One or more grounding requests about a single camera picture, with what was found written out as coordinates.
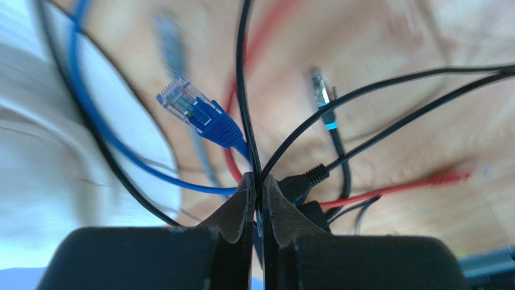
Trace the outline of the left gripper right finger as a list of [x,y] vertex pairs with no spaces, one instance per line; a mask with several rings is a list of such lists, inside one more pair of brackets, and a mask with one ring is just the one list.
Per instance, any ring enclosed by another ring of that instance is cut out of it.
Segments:
[[265,289],[468,289],[453,253],[426,236],[335,236],[273,176],[261,189]]

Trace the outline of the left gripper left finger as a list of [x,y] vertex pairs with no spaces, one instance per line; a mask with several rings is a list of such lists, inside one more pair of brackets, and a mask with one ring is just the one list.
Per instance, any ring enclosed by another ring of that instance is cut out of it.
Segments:
[[39,289],[248,289],[254,176],[194,227],[88,227],[59,245]]

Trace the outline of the black network switch box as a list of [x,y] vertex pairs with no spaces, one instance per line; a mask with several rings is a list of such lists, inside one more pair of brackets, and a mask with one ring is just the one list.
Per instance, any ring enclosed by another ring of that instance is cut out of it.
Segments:
[[514,289],[514,244],[458,262],[470,289]]

